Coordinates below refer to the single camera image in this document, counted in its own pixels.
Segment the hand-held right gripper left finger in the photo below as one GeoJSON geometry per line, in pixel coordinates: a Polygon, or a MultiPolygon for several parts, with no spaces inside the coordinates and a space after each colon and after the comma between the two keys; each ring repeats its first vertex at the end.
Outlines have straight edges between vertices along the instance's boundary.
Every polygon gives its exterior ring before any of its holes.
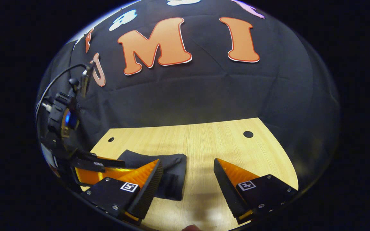
{"type": "Polygon", "coordinates": [[[85,199],[110,216],[141,223],[163,176],[159,159],[118,178],[105,177],[85,192],[85,199]]]}

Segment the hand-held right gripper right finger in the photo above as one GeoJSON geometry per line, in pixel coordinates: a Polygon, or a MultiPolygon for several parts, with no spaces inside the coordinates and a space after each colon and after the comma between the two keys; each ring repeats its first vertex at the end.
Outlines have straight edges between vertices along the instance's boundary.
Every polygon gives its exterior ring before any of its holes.
{"type": "Polygon", "coordinates": [[[298,194],[298,190],[272,174],[258,176],[219,158],[214,160],[214,174],[239,225],[266,217],[298,194]]]}

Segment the dark blue jeans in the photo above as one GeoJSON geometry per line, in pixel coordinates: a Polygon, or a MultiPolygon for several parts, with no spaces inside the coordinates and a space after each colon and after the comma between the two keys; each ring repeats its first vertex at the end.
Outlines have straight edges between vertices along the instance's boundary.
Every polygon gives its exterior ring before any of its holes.
{"type": "Polygon", "coordinates": [[[118,160],[124,161],[128,168],[139,168],[145,164],[159,159],[163,167],[155,197],[173,201],[183,199],[183,190],[186,176],[187,156],[184,154],[148,156],[126,150],[118,160]]]}

